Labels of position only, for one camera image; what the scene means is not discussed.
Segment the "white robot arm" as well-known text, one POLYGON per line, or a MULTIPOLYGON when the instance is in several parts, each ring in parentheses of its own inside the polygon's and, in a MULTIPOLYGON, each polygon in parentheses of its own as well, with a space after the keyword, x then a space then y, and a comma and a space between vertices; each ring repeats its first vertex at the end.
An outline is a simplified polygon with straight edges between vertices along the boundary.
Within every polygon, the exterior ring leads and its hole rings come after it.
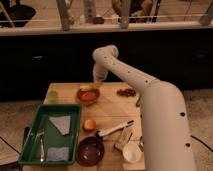
POLYGON ((116 46, 93 51, 93 78, 103 81, 111 71, 140 95, 146 171, 196 171, 187 111, 181 91, 117 59, 116 46))

